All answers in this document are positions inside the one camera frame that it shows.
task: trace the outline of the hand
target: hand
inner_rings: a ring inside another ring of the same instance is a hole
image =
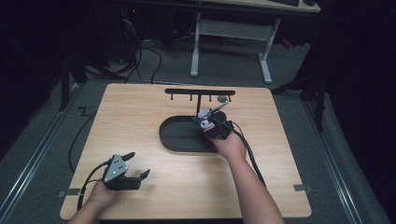
[[[113,203],[117,194],[118,191],[107,189],[102,181],[97,181],[86,203],[94,204],[98,210],[103,210]]]
[[[219,154],[227,161],[230,160],[245,160],[247,151],[241,138],[234,132],[230,132],[225,140],[210,139],[218,149]]]

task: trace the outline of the wooden table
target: wooden table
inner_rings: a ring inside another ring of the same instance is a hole
[[[127,176],[151,169],[140,190],[121,191],[101,219],[168,219],[241,217],[233,178],[226,160],[217,153],[176,153],[166,149],[159,136],[164,120],[194,115],[197,98],[171,96],[167,88],[232,90],[235,96],[222,111],[236,122],[248,140],[268,190],[283,217],[308,217],[311,208],[301,185],[294,158],[276,110],[264,88],[110,84],[92,125],[70,189],[80,189],[88,174],[113,154],[134,151],[127,161]],[[202,110],[220,105],[202,97]],[[99,178],[104,169],[92,179]],[[93,184],[88,185],[86,200]],[[77,210],[77,195],[64,200],[61,217]]]

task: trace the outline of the person's right arm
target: person's right arm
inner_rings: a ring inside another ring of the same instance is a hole
[[[240,137],[231,132],[226,140],[212,142],[230,166],[244,223],[284,223],[274,199],[246,160],[247,151]]]

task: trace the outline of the person's right hand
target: person's right hand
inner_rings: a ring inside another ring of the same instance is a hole
[[[247,151],[241,138],[234,132],[231,132],[225,140],[213,138],[210,139],[218,149],[219,154],[227,161],[245,160]]]

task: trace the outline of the desk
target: desk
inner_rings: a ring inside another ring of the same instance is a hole
[[[265,7],[271,9],[300,11],[300,12],[320,12],[318,4],[310,7],[303,1],[300,1],[299,6],[291,7],[284,4],[279,4],[267,0],[202,0],[202,2],[217,3],[217,4],[231,4],[243,7]],[[213,21],[201,20],[201,13],[197,13],[197,20],[195,24],[195,44],[192,52],[191,60],[191,76],[198,76],[198,62],[199,62],[199,39],[200,35],[218,35],[234,38],[245,38],[265,41],[265,47],[262,53],[259,54],[259,62],[262,67],[262,75],[266,84],[271,84],[272,79],[268,69],[267,57],[270,48],[274,42],[276,31],[280,19],[275,19],[272,25],[256,25],[245,24],[239,22],[227,21]]]
[[[226,160],[217,153],[176,153],[159,136],[164,120],[194,115],[196,97],[171,96],[167,88],[233,90],[222,111],[239,124],[247,138],[268,190],[283,217],[308,217],[311,208],[272,94],[264,88],[110,84],[106,88],[70,189],[80,189],[88,174],[113,154],[134,151],[127,161],[128,176],[151,169],[140,190],[125,190],[101,214],[101,219],[234,218],[241,217],[233,178]],[[202,97],[201,108],[219,105]],[[101,177],[99,170],[92,179]],[[87,187],[86,200],[93,184]],[[64,200],[61,217],[77,210],[77,195]]]

